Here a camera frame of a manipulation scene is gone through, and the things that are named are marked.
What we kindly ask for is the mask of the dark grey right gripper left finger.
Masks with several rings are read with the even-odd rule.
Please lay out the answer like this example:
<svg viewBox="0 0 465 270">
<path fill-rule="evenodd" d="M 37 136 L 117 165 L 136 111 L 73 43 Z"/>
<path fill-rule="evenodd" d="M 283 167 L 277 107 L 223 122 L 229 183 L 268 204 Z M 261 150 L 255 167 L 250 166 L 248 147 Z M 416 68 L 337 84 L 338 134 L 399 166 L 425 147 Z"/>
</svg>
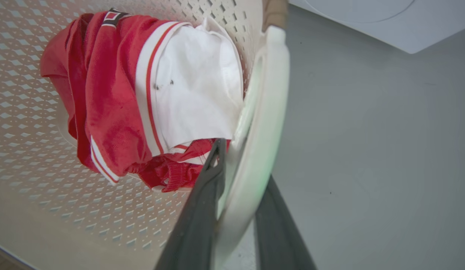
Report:
<svg viewBox="0 0 465 270">
<path fill-rule="evenodd" d="M 211 270 L 227 140 L 217 139 L 156 264 L 157 270 Z"/>
</svg>

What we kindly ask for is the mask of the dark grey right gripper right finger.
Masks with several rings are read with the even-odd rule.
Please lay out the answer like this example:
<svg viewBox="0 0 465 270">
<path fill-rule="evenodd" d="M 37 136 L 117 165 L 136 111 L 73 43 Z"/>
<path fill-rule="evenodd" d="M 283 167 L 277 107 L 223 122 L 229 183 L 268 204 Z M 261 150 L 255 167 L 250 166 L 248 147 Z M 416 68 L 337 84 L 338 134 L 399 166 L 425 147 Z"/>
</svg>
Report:
<svg viewBox="0 0 465 270">
<path fill-rule="evenodd" d="M 273 177 L 254 217 L 258 270 L 316 270 L 317 266 Z"/>
</svg>

